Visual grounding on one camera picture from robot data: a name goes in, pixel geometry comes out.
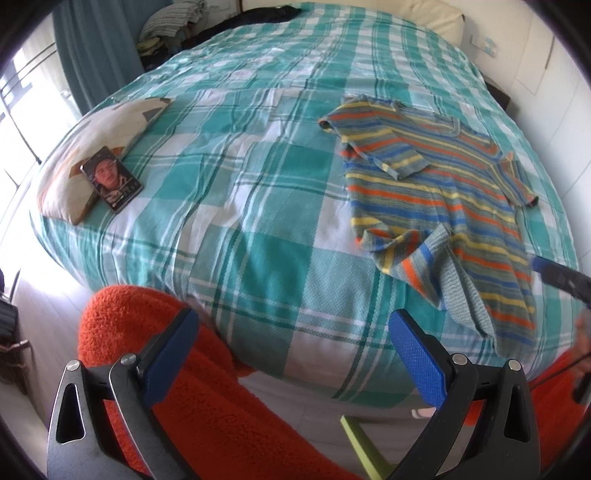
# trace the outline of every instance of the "pillowcase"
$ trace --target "pillowcase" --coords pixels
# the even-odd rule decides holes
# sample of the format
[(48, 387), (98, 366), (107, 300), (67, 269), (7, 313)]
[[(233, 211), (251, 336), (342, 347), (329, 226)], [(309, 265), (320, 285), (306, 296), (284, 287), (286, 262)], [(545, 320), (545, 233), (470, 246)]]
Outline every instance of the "pillowcase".
[(80, 223), (98, 198), (80, 166), (103, 147), (122, 160), (171, 101), (132, 100), (84, 116), (54, 150), (36, 179), (39, 212), (73, 225)]
[(462, 11), (441, 0), (378, 0), (376, 8), (433, 30), (455, 47), (462, 43)]

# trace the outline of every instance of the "sweater sleeve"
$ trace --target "sweater sleeve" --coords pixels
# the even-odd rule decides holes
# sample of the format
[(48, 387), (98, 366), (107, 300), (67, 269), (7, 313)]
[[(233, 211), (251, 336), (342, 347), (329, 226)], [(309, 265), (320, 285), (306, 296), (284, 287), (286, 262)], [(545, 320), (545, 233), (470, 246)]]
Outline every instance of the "sweater sleeve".
[(519, 207), (537, 205), (538, 196), (528, 185), (527, 174), (513, 152), (486, 169), (510, 204)]
[(367, 99), (341, 105), (319, 120), (320, 127), (340, 137), (358, 156), (394, 180), (428, 167), (430, 162), (394, 130), (383, 124)]

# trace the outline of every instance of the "orange blanket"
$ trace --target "orange blanket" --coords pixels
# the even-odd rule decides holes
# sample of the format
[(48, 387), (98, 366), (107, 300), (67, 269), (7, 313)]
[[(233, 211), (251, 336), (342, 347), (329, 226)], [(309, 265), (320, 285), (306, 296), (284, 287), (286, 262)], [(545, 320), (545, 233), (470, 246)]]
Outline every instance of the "orange blanket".
[[(148, 288), (108, 287), (91, 299), (83, 314), (79, 358), (93, 367), (113, 363), (126, 352), (139, 352), (182, 307), (180, 301)], [(563, 355), (543, 376), (567, 362)], [(359, 480), (321, 455), (242, 387), (238, 377), (250, 372), (211, 330), (202, 327), (168, 397), (154, 407), (170, 439), (204, 480)], [(583, 409), (570, 400), (570, 382), (570, 375), (560, 375), (533, 392), (545, 465), (583, 415)], [(478, 404), (474, 406), (469, 421), (477, 418)], [(129, 464), (147, 473), (117, 409), (110, 402), (107, 409)]]

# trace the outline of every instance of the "teal curtain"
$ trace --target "teal curtain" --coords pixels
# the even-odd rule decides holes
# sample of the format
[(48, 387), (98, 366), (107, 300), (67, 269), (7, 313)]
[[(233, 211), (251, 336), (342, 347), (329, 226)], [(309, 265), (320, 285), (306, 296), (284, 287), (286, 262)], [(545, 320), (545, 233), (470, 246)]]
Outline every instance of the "teal curtain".
[(65, 0), (53, 12), (57, 51), (82, 114), (144, 72), (135, 43), (171, 0)]

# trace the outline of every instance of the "bed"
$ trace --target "bed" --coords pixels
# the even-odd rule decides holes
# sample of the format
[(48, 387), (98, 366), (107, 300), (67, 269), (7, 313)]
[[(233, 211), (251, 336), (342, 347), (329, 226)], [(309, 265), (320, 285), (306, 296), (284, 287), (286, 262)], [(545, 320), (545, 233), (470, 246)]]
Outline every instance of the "bed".
[[(384, 275), (350, 227), (339, 141), (318, 119), (345, 94), (459, 118), (515, 151), (539, 195), (519, 210), (529, 254), (577, 268), (566, 214), (539, 159), (477, 68), (434, 32), (357, 7), (301, 4), (283, 24), (239, 27), (184, 51), (97, 108), (174, 98), (124, 159), (144, 190), (120, 214), (31, 222), (46, 251), (96, 291), (137, 284), (187, 300), (233, 353), (325, 397), (391, 407), (413, 390), (389, 342), (406, 308), (450, 352), (500, 365), (483, 338)], [(579, 308), (532, 280), (538, 375), (571, 345)]]

